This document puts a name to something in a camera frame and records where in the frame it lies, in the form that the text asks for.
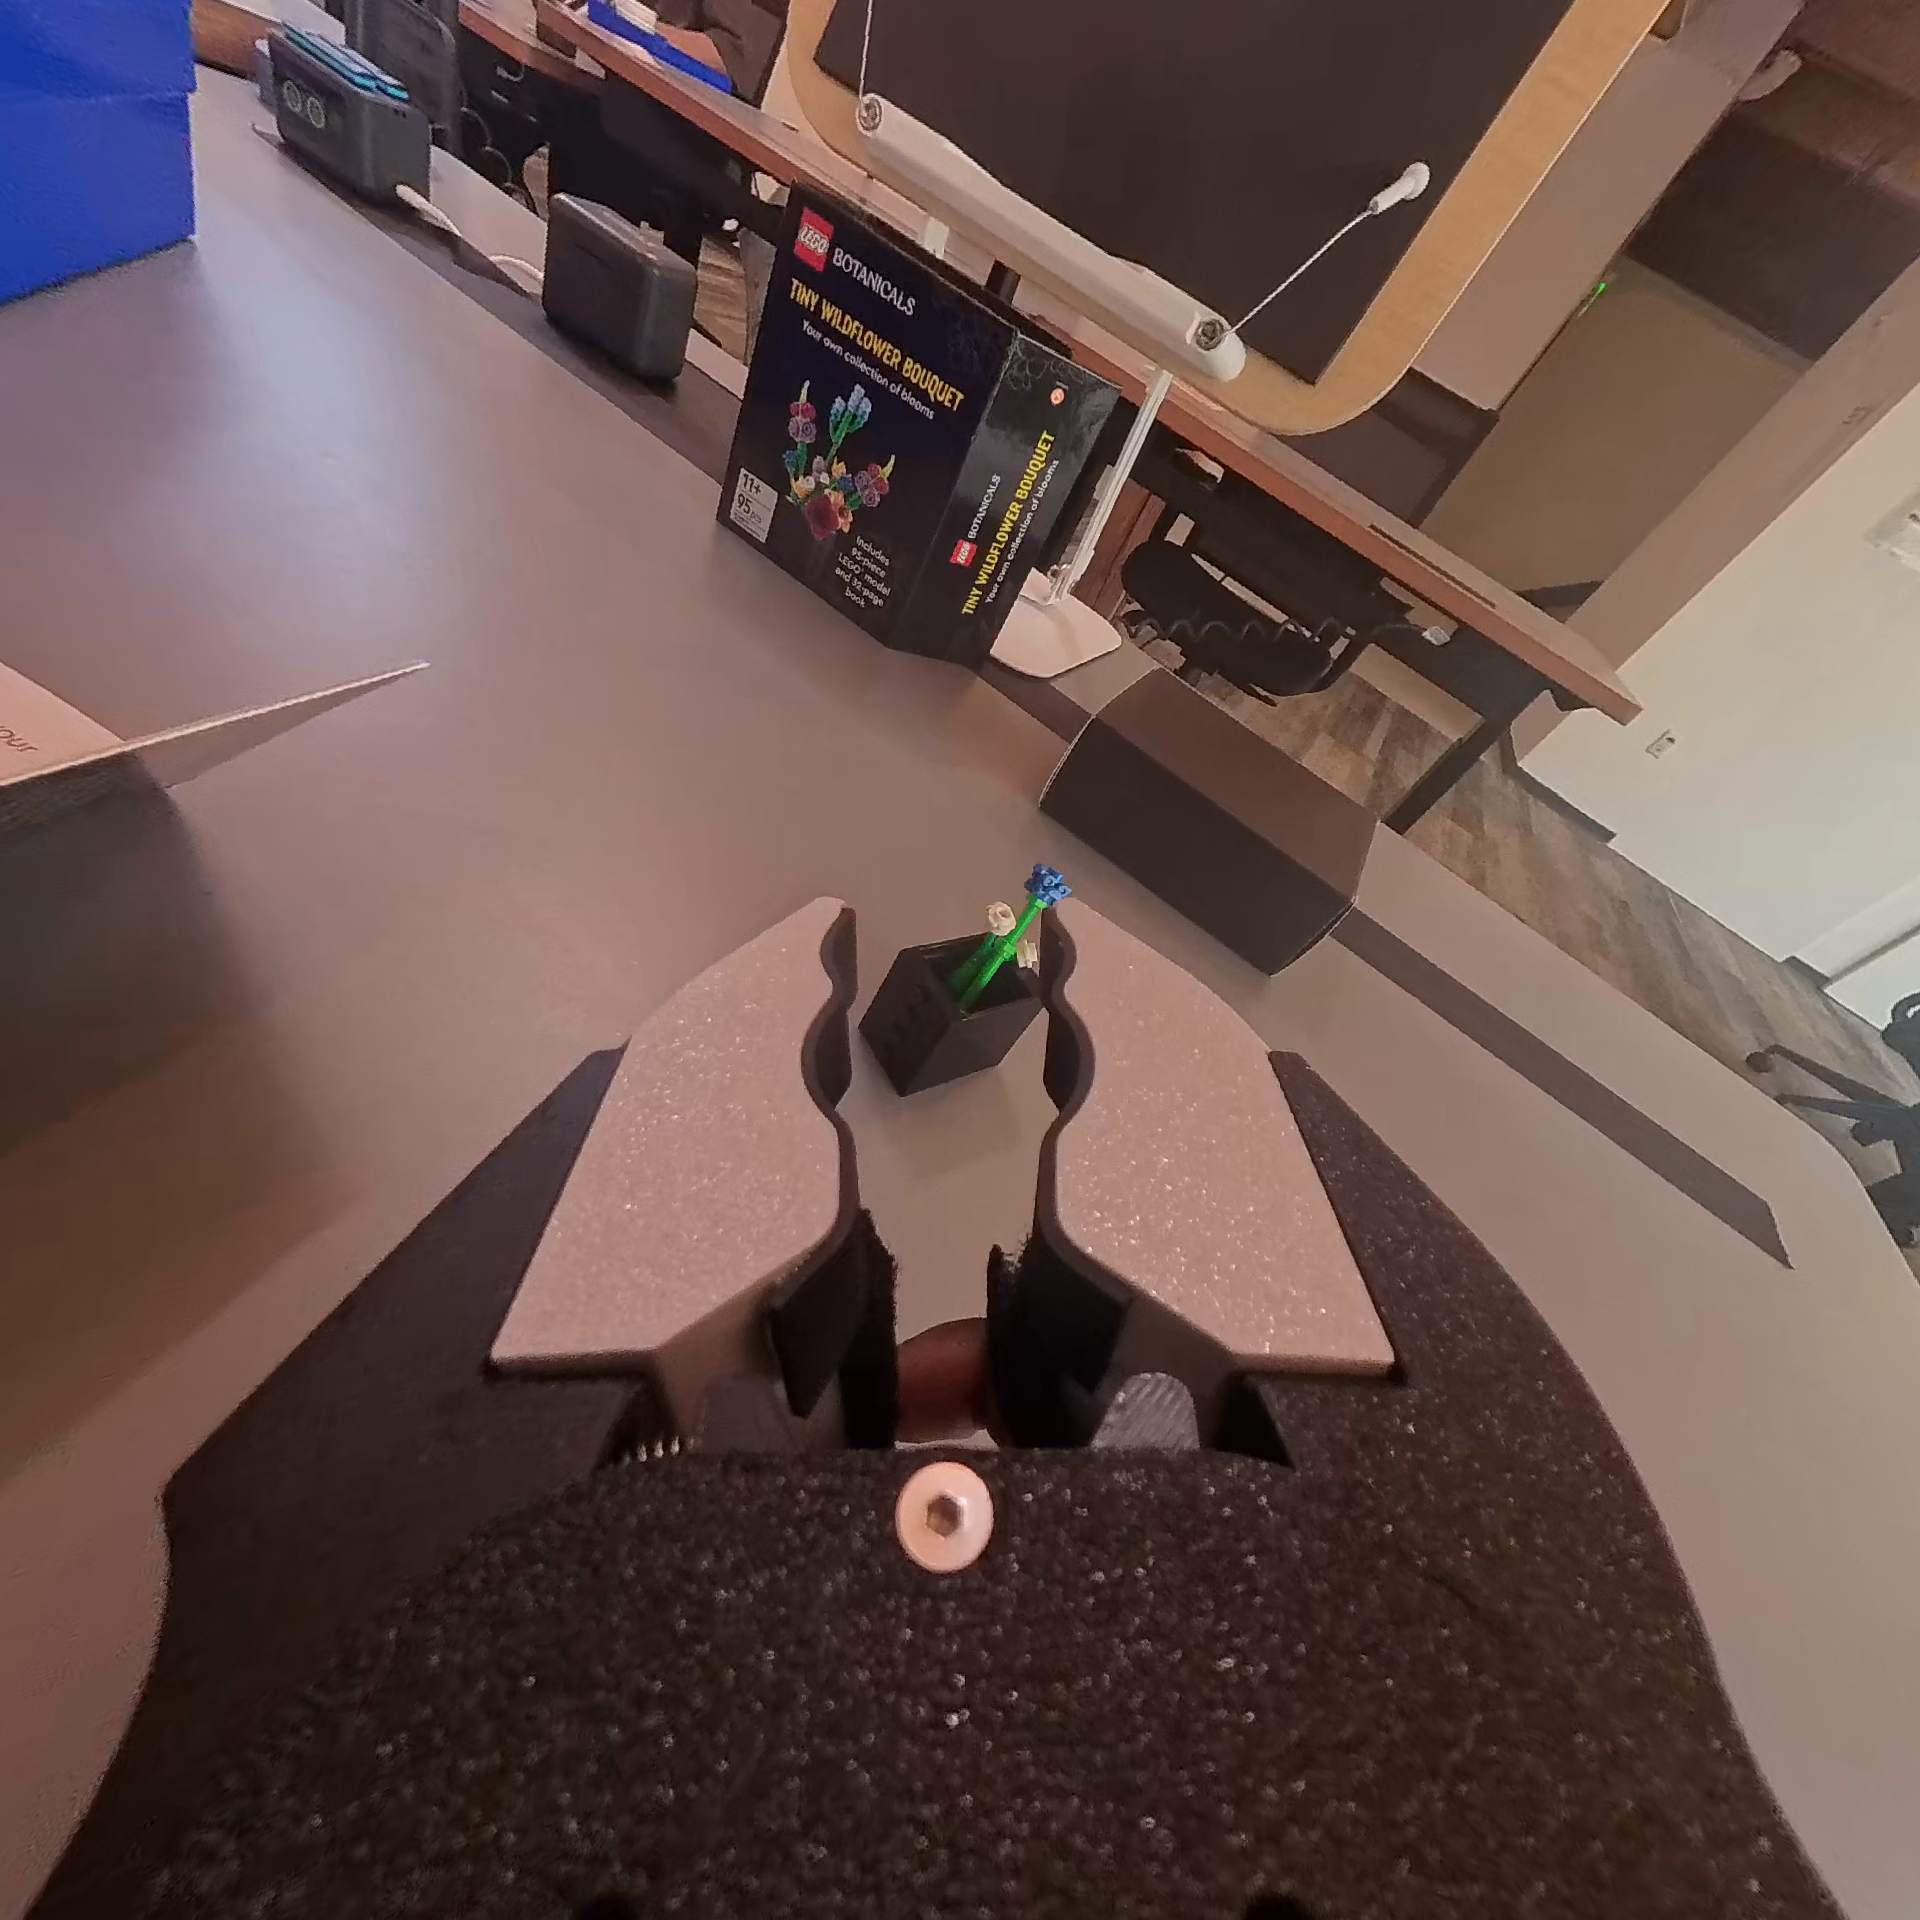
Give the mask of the wooden table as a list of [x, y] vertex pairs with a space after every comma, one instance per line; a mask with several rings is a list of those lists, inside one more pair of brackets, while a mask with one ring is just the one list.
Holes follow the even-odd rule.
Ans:
[[[835, 156], [809, 131], [717, 92], [646, 49], [596, 29], [568, 4], [457, 4], [467, 37], [547, 87], [591, 99], [604, 75], [651, 100], [675, 124], [721, 144], [783, 184], [807, 183], [855, 203], [904, 234], [927, 216], [882, 183]], [[1593, 711], [1616, 724], [1637, 700], [1593, 647], [1542, 607], [1459, 563], [1403, 520], [1380, 510], [1291, 447], [1255, 432], [1185, 382], [1173, 382], [1148, 431], [1143, 491], [1164, 510], [1198, 510], [1204, 539], [1227, 541], [1255, 564], [1249, 585], [1291, 585], [1282, 575], [1282, 520], [1310, 522], [1324, 543], [1353, 556], [1351, 568], [1391, 585], [1414, 612], [1387, 654], [1475, 716], [1394, 805], [1385, 822], [1406, 833], [1466, 776], [1475, 759], [1508, 741], [1535, 700], [1559, 712]]]

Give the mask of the black board on white stand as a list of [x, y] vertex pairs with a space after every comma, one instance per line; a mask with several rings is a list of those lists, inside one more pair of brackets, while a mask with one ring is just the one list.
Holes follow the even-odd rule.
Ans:
[[1086, 530], [991, 661], [1119, 634], [1074, 596], [1177, 382], [1326, 434], [1414, 366], [1657, 2], [792, 2], [805, 124], [1145, 364]]

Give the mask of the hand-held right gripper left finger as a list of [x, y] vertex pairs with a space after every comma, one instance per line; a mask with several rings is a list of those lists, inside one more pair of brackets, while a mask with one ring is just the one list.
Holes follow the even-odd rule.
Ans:
[[498, 1330], [515, 1379], [642, 1377], [665, 1412], [774, 1380], [839, 1397], [868, 1318], [853, 1252], [855, 917], [812, 900], [628, 1036]]

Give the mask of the grey desk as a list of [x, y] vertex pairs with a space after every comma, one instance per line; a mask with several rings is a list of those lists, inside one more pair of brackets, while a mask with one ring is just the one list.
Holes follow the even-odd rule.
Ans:
[[589, 1052], [817, 897], [1027, 867], [1302, 1054], [1630, 1448], [1847, 1916], [1916, 1916], [1916, 1281], [1834, 1146], [1397, 837], [1247, 970], [1038, 812], [1055, 735], [336, 198], [240, 80], [197, 239], [4, 307], [4, 663], [111, 732], [426, 671], [4, 841], [4, 1916], [122, 1740], [201, 1438]]

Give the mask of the black office chair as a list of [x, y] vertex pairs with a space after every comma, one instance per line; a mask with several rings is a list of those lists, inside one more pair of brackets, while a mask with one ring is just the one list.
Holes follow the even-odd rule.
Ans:
[[1327, 690], [1371, 647], [1443, 645], [1329, 530], [1188, 449], [1154, 445], [1145, 489], [1154, 530], [1119, 564], [1133, 629], [1177, 649], [1179, 676], [1214, 676], [1273, 707]]

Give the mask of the dark charger block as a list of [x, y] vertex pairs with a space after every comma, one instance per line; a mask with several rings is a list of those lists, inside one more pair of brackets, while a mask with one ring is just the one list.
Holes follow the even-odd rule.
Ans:
[[297, 26], [275, 26], [264, 51], [265, 104], [285, 149], [363, 201], [428, 201], [429, 120], [393, 76]]

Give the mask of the matte black box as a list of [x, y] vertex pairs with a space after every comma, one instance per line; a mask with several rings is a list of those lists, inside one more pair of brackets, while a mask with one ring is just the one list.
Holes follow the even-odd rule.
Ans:
[[1087, 716], [1038, 806], [1267, 979], [1351, 913], [1380, 831], [1159, 666]]

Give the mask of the black square frame brick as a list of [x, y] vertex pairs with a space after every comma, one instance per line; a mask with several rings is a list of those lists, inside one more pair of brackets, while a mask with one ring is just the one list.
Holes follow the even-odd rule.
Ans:
[[897, 1096], [950, 1086], [997, 1068], [1044, 1008], [1039, 976], [1005, 964], [970, 1010], [947, 979], [978, 947], [975, 937], [900, 949], [857, 1035]]

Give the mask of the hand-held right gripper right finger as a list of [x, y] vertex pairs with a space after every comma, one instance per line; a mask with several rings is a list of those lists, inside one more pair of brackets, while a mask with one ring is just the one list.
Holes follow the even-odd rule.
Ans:
[[1137, 1377], [1225, 1412], [1249, 1380], [1389, 1380], [1397, 1357], [1273, 1054], [1209, 987], [1082, 900], [1041, 940], [1029, 1235], [1002, 1328], [1034, 1412]]

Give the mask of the green toy rod brick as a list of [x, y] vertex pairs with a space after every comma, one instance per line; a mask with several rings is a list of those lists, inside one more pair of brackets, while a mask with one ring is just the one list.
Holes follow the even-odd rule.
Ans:
[[1008, 937], [997, 943], [987, 943], [987, 938], [981, 937], [979, 947], [973, 949], [965, 964], [952, 975], [947, 989], [953, 998], [953, 1004], [962, 1012], [973, 1010], [979, 1004], [979, 1000], [985, 996], [996, 976], [1004, 972], [1008, 967], [1019, 967], [1025, 970], [1031, 970], [1038, 967], [1039, 962], [1038, 927], [1044, 919], [1044, 913], [1034, 913], [1027, 899], [1023, 899], [1019, 910], [1016, 913], [1019, 915], [1019, 925], [1013, 937]]

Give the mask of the blue plastic bin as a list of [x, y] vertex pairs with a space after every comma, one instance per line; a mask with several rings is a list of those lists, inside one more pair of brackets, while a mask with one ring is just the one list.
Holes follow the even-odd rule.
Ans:
[[1, 303], [193, 236], [187, 2], [1, 7]]

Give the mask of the black glossy cardboard box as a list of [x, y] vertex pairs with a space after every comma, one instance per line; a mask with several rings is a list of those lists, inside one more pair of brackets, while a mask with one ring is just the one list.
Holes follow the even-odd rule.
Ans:
[[794, 186], [715, 525], [888, 651], [978, 671], [1115, 403], [1008, 303]]

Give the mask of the white instruction booklet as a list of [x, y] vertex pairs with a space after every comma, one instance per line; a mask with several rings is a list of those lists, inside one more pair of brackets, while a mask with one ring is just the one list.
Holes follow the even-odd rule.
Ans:
[[336, 708], [426, 671], [390, 672], [184, 727], [122, 738], [18, 671], [1, 668], [1, 833], [43, 828], [92, 805], [192, 783]]

